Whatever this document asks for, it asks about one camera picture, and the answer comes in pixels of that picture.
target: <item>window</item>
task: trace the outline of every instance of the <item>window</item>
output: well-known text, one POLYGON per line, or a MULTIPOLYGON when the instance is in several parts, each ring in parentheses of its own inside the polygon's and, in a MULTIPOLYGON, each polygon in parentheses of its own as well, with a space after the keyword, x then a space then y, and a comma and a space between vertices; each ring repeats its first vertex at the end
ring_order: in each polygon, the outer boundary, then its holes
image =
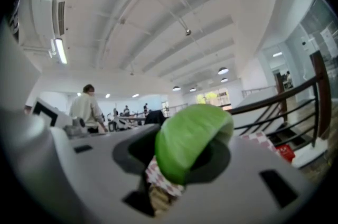
POLYGON ((338 98, 338 20, 325 0, 314 0, 301 25, 323 56, 331 96, 338 98))
POLYGON ((227 88, 221 88, 219 90, 199 94, 196 96, 196 103, 222 107, 223 110, 231 109, 229 92, 227 88))

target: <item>green lettuce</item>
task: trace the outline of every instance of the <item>green lettuce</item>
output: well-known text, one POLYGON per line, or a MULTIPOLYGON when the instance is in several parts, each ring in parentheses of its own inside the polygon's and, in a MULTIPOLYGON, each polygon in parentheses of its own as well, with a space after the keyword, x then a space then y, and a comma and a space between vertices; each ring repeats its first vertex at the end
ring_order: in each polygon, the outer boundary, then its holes
POLYGON ((213 105, 188 106, 167 119, 156 135, 158 167, 172 183, 184 184, 207 144, 213 138, 227 143, 232 133, 233 120, 228 112, 213 105))

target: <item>red and white packaging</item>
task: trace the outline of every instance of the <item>red and white packaging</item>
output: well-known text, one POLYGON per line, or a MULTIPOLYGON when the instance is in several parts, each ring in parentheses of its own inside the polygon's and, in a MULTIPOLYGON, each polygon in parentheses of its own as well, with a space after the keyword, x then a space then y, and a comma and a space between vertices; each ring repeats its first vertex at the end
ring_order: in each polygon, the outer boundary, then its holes
POLYGON ((149 166, 146 169, 146 175, 147 175, 148 183, 154 184, 162 188, 164 191, 166 191, 168 194, 174 197, 182 196, 182 193, 184 191, 184 186, 179 185, 179 184, 173 184, 162 175, 157 165, 155 156, 150 161, 149 166))
POLYGON ((247 135, 242 135, 240 136, 240 138, 253 141, 259 144, 260 146, 266 149, 269 149, 270 151, 280 156, 279 152, 276 150, 271 140, 269 140, 269 138, 265 135, 263 131, 252 133, 252 134, 247 134, 247 135))
POLYGON ((288 144, 277 146, 276 149, 280 153, 282 158, 290 163, 292 162, 292 159, 296 156, 295 153, 292 151, 290 145, 288 144))

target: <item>red and white paper wrapper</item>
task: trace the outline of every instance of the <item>red and white paper wrapper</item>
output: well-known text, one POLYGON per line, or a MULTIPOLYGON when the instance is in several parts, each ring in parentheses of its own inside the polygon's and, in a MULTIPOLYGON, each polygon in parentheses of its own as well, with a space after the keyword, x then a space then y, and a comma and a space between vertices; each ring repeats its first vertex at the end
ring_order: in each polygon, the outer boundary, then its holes
POLYGON ((162 188, 168 194, 174 197, 182 196, 184 191, 184 186, 179 184, 173 184, 169 182, 159 170, 157 165, 156 157, 154 156, 153 159, 150 161, 148 168, 146 169, 146 176, 147 182, 153 185, 156 185, 162 188))
POLYGON ((277 155, 280 156, 280 153, 277 151, 277 149, 274 147, 273 143, 269 138, 265 135, 263 131, 252 133, 252 134, 247 134, 247 135, 242 135, 240 136, 242 139, 247 139, 249 141, 253 141, 260 146, 269 149, 270 151, 276 153, 277 155))

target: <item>staircase railing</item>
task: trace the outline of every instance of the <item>staircase railing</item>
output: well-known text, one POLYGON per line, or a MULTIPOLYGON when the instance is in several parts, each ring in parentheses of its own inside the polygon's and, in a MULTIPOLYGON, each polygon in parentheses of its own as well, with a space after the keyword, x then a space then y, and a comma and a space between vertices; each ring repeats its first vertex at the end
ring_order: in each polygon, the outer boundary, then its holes
POLYGON ((275 87, 275 86, 268 86, 268 87, 263 87, 263 88, 255 88, 255 89, 250 89, 250 90, 243 90, 242 91, 242 95, 243 95, 243 98, 246 98, 250 94, 254 94, 255 92, 259 92, 259 91, 262 91, 262 90, 265 90, 265 89, 271 88, 271 87, 275 87))
POLYGON ((277 104, 277 106, 282 106, 280 111, 277 113, 276 116, 273 116, 274 112, 270 113, 265 119, 258 118, 255 122, 250 124, 245 124, 241 126, 235 127, 235 129, 244 129, 247 130, 244 131, 242 134, 245 133, 253 133, 255 129, 254 126, 260 126, 263 124, 268 123, 271 124, 274 120, 278 118, 287 118, 287 116, 293 112, 296 112, 297 110, 311 104, 314 102, 314 112, 308 114, 306 117, 300 119, 296 123, 293 123, 291 125, 285 125, 282 128, 279 128, 271 133, 266 133, 267 136, 273 136, 279 133, 282 133, 286 130, 289 130, 305 121, 310 119, 311 117, 314 117, 314 124, 308 126, 304 131, 302 131, 300 134, 294 135, 289 139, 283 140, 279 143, 274 144, 275 146, 286 144, 296 138, 299 138, 306 133, 313 130, 313 136, 312 139, 307 142, 307 144, 312 143, 312 146, 315 146, 315 142, 317 137, 321 137, 322 139, 328 138, 329 130, 330 130, 330 121, 331 121, 331 94, 330 94, 330 84, 328 81, 327 72, 325 69, 323 58, 319 51, 313 53, 311 55, 312 63, 315 69, 315 76, 309 80, 307 80, 305 83, 299 85, 298 87, 295 87, 291 90, 284 91, 279 93, 278 95, 255 102, 249 105, 241 106, 232 110, 229 110, 229 112, 233 115, 241 114, 250 112, 256 109, 268 107, 267 110, 269 110, 273 105, 277 104), (302 103, 301 105, 298 105, 296 108, 293 108, 291 110, 286 110, 286 105, 283 108, 282 103, 286 103, 286 99, 295 96, 296 94, 312 87, 314 98, 309 99, 302 103))

